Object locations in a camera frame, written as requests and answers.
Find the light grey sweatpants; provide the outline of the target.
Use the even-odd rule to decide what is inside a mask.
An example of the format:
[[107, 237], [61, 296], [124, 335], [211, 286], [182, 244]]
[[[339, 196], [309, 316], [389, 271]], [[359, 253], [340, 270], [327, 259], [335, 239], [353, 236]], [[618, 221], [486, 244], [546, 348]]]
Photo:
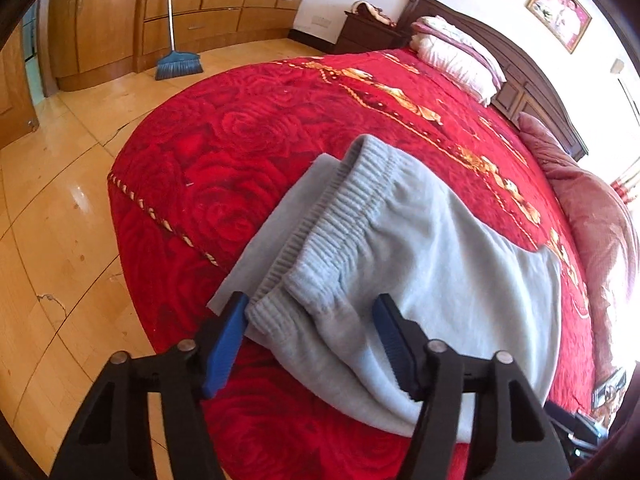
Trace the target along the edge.
[[561, 265], [478, 220], [431, 169], [375, 136], [319, 156], [209, 300], [244, 292], [247, 336], [343, 414], [408, 437], [420, 404], [399, 388], [372, 320], [377, 296], [465, 356], [514, 356], [551, 389], [561, 342]]

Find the pink folded quilt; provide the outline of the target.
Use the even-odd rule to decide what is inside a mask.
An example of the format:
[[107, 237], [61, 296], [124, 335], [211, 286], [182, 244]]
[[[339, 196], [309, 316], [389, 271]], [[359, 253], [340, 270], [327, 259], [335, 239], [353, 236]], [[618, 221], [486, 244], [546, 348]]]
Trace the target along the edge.
[[596, 382], [630, 361], [639, 321], [639, 232], [611, 185], [585, 170], [536, 117], [518, 114], [521, 141], [560, 203], [582, 264]]

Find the dark wooden nightstand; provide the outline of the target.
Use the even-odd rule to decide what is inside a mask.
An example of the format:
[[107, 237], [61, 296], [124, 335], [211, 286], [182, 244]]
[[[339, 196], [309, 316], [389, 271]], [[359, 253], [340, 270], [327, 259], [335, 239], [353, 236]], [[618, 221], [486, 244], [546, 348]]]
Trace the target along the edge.
[[346, 20], [333, 48], [334, 54], [364, 53], [405, 47], [408, 37], [393, 27], [346, 11]]

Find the white pink pillow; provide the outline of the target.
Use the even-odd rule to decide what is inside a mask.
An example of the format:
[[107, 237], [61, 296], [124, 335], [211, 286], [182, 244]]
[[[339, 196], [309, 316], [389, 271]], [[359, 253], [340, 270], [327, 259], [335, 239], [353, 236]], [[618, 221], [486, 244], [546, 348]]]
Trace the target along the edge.
[[489, 50], [439, 15], [420, 16], [410, 28], [409, 46], [416, 56], [488, 107], [506, 83], [506, 75]]

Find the dark wooden headboard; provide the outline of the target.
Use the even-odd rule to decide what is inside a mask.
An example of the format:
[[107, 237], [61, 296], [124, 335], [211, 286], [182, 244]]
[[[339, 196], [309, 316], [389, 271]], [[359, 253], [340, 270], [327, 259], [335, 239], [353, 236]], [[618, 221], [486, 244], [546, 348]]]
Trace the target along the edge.
[[506, 83], [491, 99], [491, 104], [506, 119], [516, 124], [518, 114], [525, 112], [540, 120], [575, 160], [581, 160], [588, 154], [587, 145], [570, 120], [559, 93], [523, 49], [497, 29], [438, 0], [408, 0], [397, 26], [408, 32], [412, 22], [427, 15], [441, 16], [479, 41], [497, 59], [506, 75]]

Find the clothes on nightstand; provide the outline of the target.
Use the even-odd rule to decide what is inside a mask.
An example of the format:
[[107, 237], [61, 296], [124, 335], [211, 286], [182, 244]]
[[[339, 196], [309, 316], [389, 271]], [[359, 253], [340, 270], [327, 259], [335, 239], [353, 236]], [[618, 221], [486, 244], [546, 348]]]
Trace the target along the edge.
[[350, 13], [366, 18], [370, 21], [379, 22], [390, 28], [395, 28], [396, 23], [386, 15], [381, 8], [374, 6], [366, 0], [357, 0], [350, 7]]

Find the red rose bedspread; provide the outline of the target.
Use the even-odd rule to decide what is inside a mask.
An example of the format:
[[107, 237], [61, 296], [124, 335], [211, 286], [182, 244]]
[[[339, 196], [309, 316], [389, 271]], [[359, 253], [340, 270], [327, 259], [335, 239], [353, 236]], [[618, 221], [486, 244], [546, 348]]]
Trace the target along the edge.
[[[562, 252], [562, 340], [550, 398], [590, 412], [584, 270], [552, 187], [518, 129], [408, 49], [247, 65], [152, 111], [107, 177], [132, 303], [164, 352], [194, 335], [242, 250], [322, 153], [361, 133], [429, 166], [473, 214], [528, 249]], [[393, 479], [409, 439], [356, 422], [244, 339], [202, 410], [232, 479]]]

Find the framed wall picture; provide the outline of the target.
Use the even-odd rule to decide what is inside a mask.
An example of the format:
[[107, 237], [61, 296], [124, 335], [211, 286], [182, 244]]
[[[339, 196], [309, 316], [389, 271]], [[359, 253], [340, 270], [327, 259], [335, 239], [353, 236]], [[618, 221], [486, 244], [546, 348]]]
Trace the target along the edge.
[[569, 54], [575, 51], [591, 23], [591, 15], [577, 0], [528, 0], [526, 9]]

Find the blue broom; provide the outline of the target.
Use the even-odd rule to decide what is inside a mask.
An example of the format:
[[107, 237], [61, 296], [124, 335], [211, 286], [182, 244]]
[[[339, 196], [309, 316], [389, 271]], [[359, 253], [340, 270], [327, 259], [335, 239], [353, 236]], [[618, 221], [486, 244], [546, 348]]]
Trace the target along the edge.
[[176, 49], [174, 6], [172, 0], [167, 1], [167, 24], [169, 37], [169, 53], [157, 61], [156, 80], [168, 80], [204, 72], [201, 57], [197, 53], [182, 52]]

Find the wooden wardrobe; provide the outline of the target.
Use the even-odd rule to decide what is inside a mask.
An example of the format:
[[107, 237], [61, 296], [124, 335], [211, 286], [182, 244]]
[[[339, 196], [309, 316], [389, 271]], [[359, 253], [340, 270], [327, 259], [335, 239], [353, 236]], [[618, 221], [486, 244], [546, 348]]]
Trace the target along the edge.
[[[280, 38], [302, 0], [172, 0], [176, 49]], [[169, 52], [166, 0], [49, 0], [48, 55], [62, 91], [153, 67]]]

